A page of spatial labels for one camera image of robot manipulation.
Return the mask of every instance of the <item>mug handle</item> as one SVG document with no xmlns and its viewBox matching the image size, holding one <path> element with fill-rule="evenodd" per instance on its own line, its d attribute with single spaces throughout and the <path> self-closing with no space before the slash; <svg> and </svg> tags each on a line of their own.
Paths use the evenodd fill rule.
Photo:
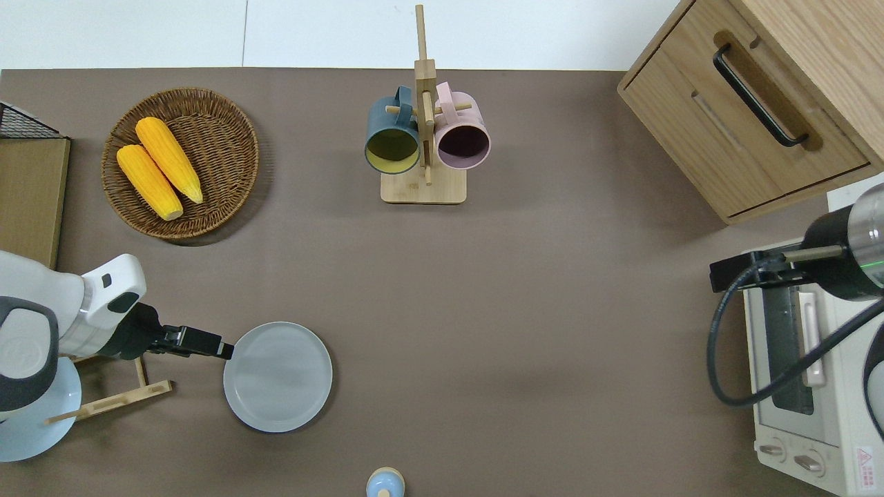
<svg viewBox="0 0 884 497">
<path fill-rule="evenodd" d="M 414 112 L 411 106 L 411 88 L 399 86 L 396 90 L 396 103 L 399 105 L 399 115 L 396 117 L 396 126 L 407 127 Z"/>
<path fill-rule="evenodd" d="M 450 126 L 457 122 L 457 110 L 454 108 L 454 97 L 451 94 L 451 87 L 448 81 L 436 85 L 436 92 L 439 95 L 439 107 L 442 108 L 442 115 L 445 117 L 446 123 Z"/>
</svg>

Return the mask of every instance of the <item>wicker basket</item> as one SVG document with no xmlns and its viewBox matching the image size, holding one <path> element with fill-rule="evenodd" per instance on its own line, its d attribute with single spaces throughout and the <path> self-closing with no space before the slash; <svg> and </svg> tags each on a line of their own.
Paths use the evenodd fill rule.
<svg viewBox="0 0 884 497">
<path fill-rule="evenodd" d="M 138 143 L 135 123 L 153 116 L 165 121 L 200 178 L 203 202 L 179 194 L 184 214 L 163 221 L 150 209 L 117 164 L 117 150 Z M 175 88 L 152 95 L 119 120 L 104 144 L 102 184 L 119 216 L 141 233 L 164 240 L 206 234 L 245 203 L 258 173 L 258 139 L 235 103 L 204 88 Z"/>
</svg>

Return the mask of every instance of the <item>pink mug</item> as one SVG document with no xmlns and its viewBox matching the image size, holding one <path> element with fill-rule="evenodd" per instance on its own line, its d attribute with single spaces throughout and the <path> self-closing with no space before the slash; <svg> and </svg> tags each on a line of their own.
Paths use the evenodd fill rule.
<svg viewBox="0 0 884 497">
<path fill-rule="evenodd" d="M 436 91 L 436 106 L 442 109 L 435 118 L 433 134 L 439 160 L 454 169 L 480 165 L 488 157 L 492 141 L 476 100 L 462 91 L 451 91 L 447 82 L 438 84 Z M 454 107 L 459 103 L 469 103 L 470 108 L 458 111 Z"/>
</svg>

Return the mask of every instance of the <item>green mug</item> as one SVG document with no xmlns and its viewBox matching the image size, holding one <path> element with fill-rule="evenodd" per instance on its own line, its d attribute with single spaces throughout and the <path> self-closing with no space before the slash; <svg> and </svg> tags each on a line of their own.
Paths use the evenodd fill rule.
<svg viewBox="0 0 884 497">
<path fill-rule="evenodd" d="M 388 112 L 387 107 L 398 107 Z M 417 117 L 412 112 L 411 88 L 400 86 L 396 96 L 385 96 L 369 110 L 365 158 L 384 174 L 400 174 L 417 164 L 421 156 Z"/>
</svg>

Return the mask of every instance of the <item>yellow corn cob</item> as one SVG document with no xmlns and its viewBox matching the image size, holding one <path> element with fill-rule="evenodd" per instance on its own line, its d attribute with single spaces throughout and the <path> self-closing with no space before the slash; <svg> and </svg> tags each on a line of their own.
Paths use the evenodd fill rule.
<svg viewBox="0 0 884 497">
<path fill-rule="evenodd" d="M 129 182 L 160 218 L 180 218 L 184 210 L 165 176 L 141 145 L 126 145 L 117 150 L 117 164 Z"/>
<path fill-rule="evenodd" d="M 143 118 L 135 133 L 166 178 L 194 203 L 202 203 L 200 179 L 169 127 L 160 119 Z"/>
</svg>

